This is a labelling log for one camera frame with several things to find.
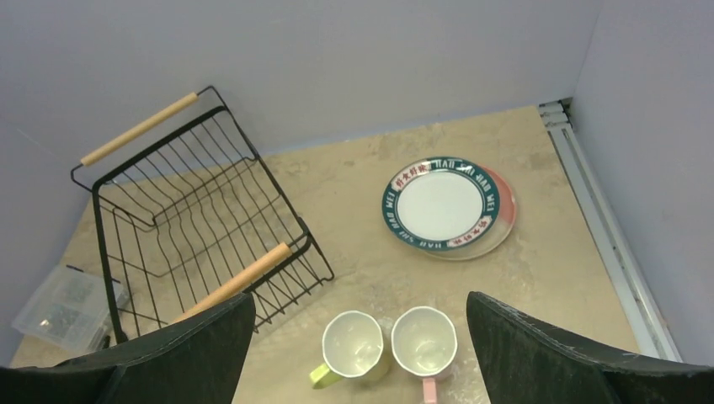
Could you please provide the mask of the light pink mug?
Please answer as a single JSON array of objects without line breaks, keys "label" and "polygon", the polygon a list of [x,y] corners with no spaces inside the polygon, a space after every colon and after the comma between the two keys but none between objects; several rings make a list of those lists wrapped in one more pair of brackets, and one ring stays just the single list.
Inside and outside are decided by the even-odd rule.
[{"label": "light pink mug", "polygon": [[395,321],[391,340],[398,365],[421,380],[424,402],[436,403],[438,382],[452,374],[459,348],[452,320],[431,306],[416,306]]}]

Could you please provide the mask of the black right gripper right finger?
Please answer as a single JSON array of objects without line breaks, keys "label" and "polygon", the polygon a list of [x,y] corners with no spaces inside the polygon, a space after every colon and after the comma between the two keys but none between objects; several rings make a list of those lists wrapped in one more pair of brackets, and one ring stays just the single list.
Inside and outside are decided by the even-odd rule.
[{"label": "black right gripper right finger", "polygon": [[466,319],[492,403],[711,403],[713,369],[656,359],[544,322],[482,292]]}]

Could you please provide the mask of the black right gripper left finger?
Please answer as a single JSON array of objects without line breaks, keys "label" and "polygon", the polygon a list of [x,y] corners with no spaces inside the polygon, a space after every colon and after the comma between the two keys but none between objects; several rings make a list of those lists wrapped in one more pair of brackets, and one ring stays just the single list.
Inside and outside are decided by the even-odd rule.
[{"label": "black right gripper left finger", "polygon": [[230,403],[256,309],[239,294],[187,320],[52,367],[1,369],[3,403]]}]

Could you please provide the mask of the yellow-green mug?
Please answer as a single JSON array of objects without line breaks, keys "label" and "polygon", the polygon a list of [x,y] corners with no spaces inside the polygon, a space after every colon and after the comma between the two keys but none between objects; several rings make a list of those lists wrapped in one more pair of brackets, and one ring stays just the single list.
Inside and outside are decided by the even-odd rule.
[{"label": "yellow-green mug", "polygon": [[392,351],[378,321],[363,311],[344,311],[322,334],[322,364],[310,374],[315,390],[341,380],[362,385],[383,379],[392,365]]}]

